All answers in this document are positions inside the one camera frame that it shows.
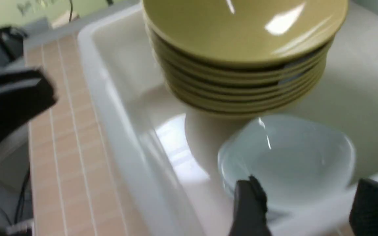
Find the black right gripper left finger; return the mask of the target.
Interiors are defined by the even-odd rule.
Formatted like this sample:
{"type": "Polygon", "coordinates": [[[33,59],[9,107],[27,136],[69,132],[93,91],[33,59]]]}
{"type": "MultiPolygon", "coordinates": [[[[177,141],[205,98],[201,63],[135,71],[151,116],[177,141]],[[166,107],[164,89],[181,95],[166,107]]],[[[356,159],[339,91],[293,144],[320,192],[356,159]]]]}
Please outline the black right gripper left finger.
{"type": "Polygon", "coordinates": [[[234,191],[230,236],[271,236],[267,225],[267,195],[254,176],[238,180],[234,191]]]}

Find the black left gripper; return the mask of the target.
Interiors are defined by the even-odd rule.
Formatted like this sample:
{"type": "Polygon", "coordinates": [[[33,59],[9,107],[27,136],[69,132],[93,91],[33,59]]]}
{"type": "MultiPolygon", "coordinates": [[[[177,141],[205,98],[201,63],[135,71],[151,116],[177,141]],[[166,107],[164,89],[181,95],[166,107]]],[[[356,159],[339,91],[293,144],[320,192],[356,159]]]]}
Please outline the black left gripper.
{"type": "Polygon", "coordinates": [[[0,143],[56,103],[56,87],[43,69],[0,70],[0,143]]]}

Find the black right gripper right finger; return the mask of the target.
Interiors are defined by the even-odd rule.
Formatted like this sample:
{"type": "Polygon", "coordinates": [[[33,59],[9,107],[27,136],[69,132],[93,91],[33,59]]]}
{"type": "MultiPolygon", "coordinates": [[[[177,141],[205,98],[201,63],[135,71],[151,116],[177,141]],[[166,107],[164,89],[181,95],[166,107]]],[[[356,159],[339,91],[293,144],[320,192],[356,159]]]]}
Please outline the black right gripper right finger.
{"type": "Polygon", "coordinates": [[[356,236],[378,236],[378,181],[358,181],[349,224],[356,236]]]}

